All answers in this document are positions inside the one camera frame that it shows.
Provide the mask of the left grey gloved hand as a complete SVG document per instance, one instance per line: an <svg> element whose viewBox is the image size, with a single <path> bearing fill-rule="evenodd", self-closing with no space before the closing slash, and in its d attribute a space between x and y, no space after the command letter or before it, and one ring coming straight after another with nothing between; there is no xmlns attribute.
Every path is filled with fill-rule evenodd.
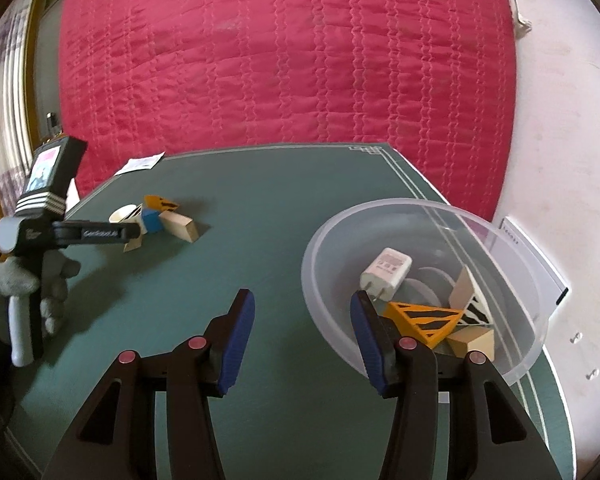
<svg viewBox="0 0 600 480"><path fill-rule="evenodd" d="M10 344L8 302L10 297L27 297L42 288L40 312L42 332L56 336L65 321L65 302L68 298L68 279L80 273L81 263L67 258L59 250L50 250L44 257L46 275L39 281L17 257L0 262L0 341Z"/></svg>

